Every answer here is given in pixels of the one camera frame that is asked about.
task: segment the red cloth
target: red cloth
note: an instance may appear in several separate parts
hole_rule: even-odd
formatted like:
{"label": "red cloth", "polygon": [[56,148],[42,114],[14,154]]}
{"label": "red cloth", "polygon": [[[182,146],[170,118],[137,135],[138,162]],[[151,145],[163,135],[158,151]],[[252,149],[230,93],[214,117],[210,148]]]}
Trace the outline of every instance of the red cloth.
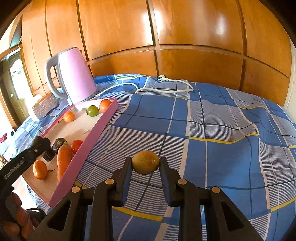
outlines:
{"label": "red cloth", "polygon": [[4,135],[1,137],[1,139],[0,139],[0,143],[3,143],[3,142],[6,141],[6,140],[7,140],[7,133],[4,134]]}

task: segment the white power cord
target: white power cord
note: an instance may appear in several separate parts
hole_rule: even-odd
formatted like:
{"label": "white power cord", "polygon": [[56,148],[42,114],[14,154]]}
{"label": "white power cord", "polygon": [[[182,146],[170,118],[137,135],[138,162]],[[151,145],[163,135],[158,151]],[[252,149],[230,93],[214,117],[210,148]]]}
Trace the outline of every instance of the white power cord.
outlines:
{"label": "white power cord", "polygon": [[150,90],[150,91],[156,91],[156,92],[160,92],[160,93],[167,93],[167,94],[173,94],[173,93],[180,93],[180,92],[187,92],[187,91],[193,91],[193,86],[183,80],[171,80],[171,79],[168,79],[166,78],[164,75],[160,75],[158,76],[157,80],[159,82],[165,82],[165,81],[177,81],[177,82],[181,82],[181,83],[184,83],[186,85],[188,85],[191,89],[187,90],[187,89],[184,89],[184,90],[175,90],[175,91],[162,91],[162,90],[158,90],[158,89],[154,89],[154,88],[139,88],[136,90],[135,94],[137,94],[138,92],[142,91],[142,90]]}
{"label": "white power cord", "polygon": [[22,42],[22,36],[20,37],[20,40],[19,40],[17,46],[18,46],[21,50],[23,50],[23,49],[19,46],[20,42]]}
{"label": "white power cord", "polygon": [[103,90],[102,92],[96,94],[95,96],[101,95],[101,94],[105,93],[106,91],[108,91],[108,90],[110,90],[112,88],[115,88],[117,86],[121,86],[121,85],[133,85],[133,86],[135,86],[135,88],[137,89],[135,91],[135,94],[137,94],[138,92],[140,92],[142,90],[150,90],[150,91],[156,91],[156,92],[167,93],[167,94],[180,93],[180,92],[186,92],[186,91],[193,91],[192,85],[189,84],[189,83],[187,83],[187,82],[185,82],[185,81],[183,81],[183,80],[171,80],[171,79],[166,78],[164,75],[158,76],[157,80],[159,82],[178,81],[178,82],[181,82],[181,83],[184,83],[184,84],[188,85],[191,89],[189,89],[189,90],[187,90],[187,89],[184,89],[184,90],[175,90],[175,91],[162,91],[162,90],[158,90],[158,89],[154,89],[154,88],[146,88],[146,87],[139,89],[139,87],[136,84],[134,84],[134,83],[121,83],[121,84],[116,84],[116,85],[110,86],[109,88]]}
{"label": "white power cord", "polygon": [[134,84],[134,83],[121,83],[121,84],[110,86],[109,88],[103,90],[101,93],[96,94],[96,96],[101,95],[101,94],[105,93],[106,91],[111,90],[112,88],[115,88],[115,87],[121,86],[121,85],[133,85],[133,86],[135,86],[135,88],[137,89],[137,91],[139,89],[139,87],[136,84]]}

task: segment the power cord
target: power cord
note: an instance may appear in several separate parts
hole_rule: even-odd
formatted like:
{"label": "power cord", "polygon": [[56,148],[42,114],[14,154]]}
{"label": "power cord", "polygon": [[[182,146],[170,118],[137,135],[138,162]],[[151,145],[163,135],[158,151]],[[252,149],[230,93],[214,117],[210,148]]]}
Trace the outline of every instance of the power cord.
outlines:
{"label": "power cord", "polygon": [[188,85],[191,89],[187,90],[187,89],[184,89],[184,90],[175,90],[175,91],[162,91],[162,90],[158,90],[158,89],[154,89],[154,88],[147,88],[147,87],[144,87],[144,88],[139,88],[136,84],[134,83],[121,83],[121,84],[116,84],[116,85],[113,85],[105,90],[103,90],[102,92],[96,94],[96,96],[98,95],[101,95],[103,93],[105,93],[106,91],[112,89],[112,88],[115,88],[117,86],[121,86],[121,85],[133,85],[135,86],[136,88],[136,91],[135,91],[135,94],[139,93],[140,91],[143,91],[143,90],[150,90],[150,91],[156,91],[156,92],[160,92],[160,93],[167,93],[167,94],[173,94],[173,93],[181,93],[181,92],[187,92],[187,91],[193,91],[193,87],[191,84],[187,83],[186,81],[183,81],[183,80],[171,80],[171,79],[168,79],[166,78],[164,75],[160,75],[158,76],[157,80],[159,82],[165,82],[165,81],[177,81],[177,82],[181,82],[181,83],[184,83],[186,85]]}
{"label": "power cord", "polygon": [[166,94],[174,94],[174,93],[180,93],[180,92],[193,91],[193,86],[191,84],[183,81],[183,80],[171,80],[171,79],[166,78],[164,75],[158,76],[157,80],[159,82],[165,82],[165,81],[177,81],[177,82],[181,82],[181,83],[184,83],[184,84],[188,85],[191,89],[189,89],[189,90],[184,89],[184,90],[175,90],[175,91],[163,91],[163,90],[158,90],[158,89],[154,89],[154,88],[144,87],[144,88],[140,88],[140,89],[136,90],[135,94],[137,94],[138,92],[143,91],[143,90],[156,91],[156,92],[166,93]]}

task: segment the bed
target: bed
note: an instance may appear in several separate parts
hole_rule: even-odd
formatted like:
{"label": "bed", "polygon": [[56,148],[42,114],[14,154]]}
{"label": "bed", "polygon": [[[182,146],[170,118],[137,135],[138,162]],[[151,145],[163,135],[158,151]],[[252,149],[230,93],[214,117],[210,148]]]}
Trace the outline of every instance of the bed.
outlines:
{"label": "bed", "polygon": [[[94,78],[98,90],[132,82],[139,88],[188,89],[138,74]],[[212,84],[191,83],[177,94],[123,85],[98,98],[115,97],[119,108],[83,165],[75,185],[96,186],[120,168],[126,156],[152,150],[196,186],[220,187],[264,240],[280,240],[296,212],[296,130],[277,104]],[[66,100],[40,123],[27,119],[9,146],[12,157],[27,148],[67,107]],[[39,208],[48,207],[28,187]],[[206,240],[203,209],[202,231]],[[133,172],[123,208],[113,208],[114,240],[177,240],[179,208],[167,207],[159,171]]]}

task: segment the doorway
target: doorway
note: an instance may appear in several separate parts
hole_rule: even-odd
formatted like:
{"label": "doorway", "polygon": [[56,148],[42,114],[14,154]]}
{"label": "doorway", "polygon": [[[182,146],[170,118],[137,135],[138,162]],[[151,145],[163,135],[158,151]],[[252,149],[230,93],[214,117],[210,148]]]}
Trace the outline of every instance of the doorway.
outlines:
{"label": "doorway", "polygon": [[28,117],[28,109],[31,107],[33,95],[29,87],[21,55],[18,51],[7,59],[3,60],[2,79],[7,91],[6,102],[10,102],[21,123]]}

